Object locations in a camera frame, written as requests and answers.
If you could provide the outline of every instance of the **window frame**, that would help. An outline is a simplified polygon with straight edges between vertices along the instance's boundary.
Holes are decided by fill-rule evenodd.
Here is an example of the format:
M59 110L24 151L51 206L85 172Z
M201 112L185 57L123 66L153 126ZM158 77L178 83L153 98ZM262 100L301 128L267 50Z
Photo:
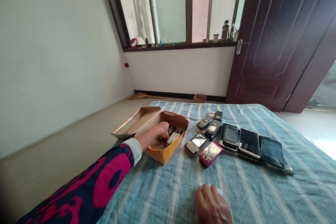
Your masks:
M130 43L130 36L128 33L126 20L123 12L123 8L121 5L121 0L108 0L109 6L112 12L113 20L115 26L117 28L119 40L121 43L122 50L124 52L132 52L132 51L155 51L155 50L174 50L174 49L192 49L192 48L209 48L209 47L231 47L236 46L236 42L225 42L225 43L212 43L212 40L209 40L208 43L192 43L192 33L193 33L193 0L185 0L185 18L186 18L186 42L182 43L172 43L172 44L165 44L163 47L142 47L142 45L138 45L136 48L131 48ZM239 0L236 0L233 17L232 20L236 19L237 9L238 9ZM209 39L209 32L210 32L210 22L211 22L211 10L212 1L209 1L209 15L208 15L208 31L207 31L207 39ZM156 27L154 24L154 14L153 8L150 8L151 19L153 23L154 29L154 38L155 44L157 42L156 36Z

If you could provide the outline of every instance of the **hand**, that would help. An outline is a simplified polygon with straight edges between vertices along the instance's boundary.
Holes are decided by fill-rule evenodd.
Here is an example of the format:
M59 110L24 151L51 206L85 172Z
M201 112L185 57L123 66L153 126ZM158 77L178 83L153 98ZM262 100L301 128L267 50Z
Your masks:
M158 136L164 138L166 141L169 139L169 134L168 134L168 128L169 128L169 123L167 122L160 122L156 127L158 127Z
M195 223L233 224L230 208L216 186L204 184L196 190Z
M136 139L138 140L142 152L151 144L151 142L158 137L164 138L166 141L169 139L168 134L169 123L167 122L160 122L153 128L147 130L140 136L137 136Z

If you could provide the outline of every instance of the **pink and navy patterned sleeve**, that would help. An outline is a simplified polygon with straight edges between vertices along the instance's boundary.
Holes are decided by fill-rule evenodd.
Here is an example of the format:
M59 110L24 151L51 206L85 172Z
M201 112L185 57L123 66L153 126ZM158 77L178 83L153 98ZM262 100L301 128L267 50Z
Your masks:
M108 150L18 223L97 223L120 182L140 160L141 153L135 138Z

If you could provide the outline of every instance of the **small cardboard box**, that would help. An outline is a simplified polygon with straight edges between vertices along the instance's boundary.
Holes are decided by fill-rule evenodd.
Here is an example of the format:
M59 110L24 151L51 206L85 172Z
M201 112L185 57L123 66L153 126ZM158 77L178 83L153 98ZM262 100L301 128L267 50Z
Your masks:
M183 130L183 134L171 145L167 145L166 142L162 142L159 139L154 139L145 150L147 155L160 164L165 165L184 138L186 130L188 129L189 121L184 116L169 111L161 112L160 107L141 107L113 131L112 135L118 140L126 140L134 137L135 134L141 135L162 121L166 121L169 124L175 125L176 128Z
M207 99L207 96L205 94L195 94L194 101L196 103L204 103Z

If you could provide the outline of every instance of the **thermos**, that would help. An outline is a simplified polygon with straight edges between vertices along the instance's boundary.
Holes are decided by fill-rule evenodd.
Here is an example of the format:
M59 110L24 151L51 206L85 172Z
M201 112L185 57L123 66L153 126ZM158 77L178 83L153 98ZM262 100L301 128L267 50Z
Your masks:
M230 38L230 25L229 21L225 20L222 28L222 42L226 42Z

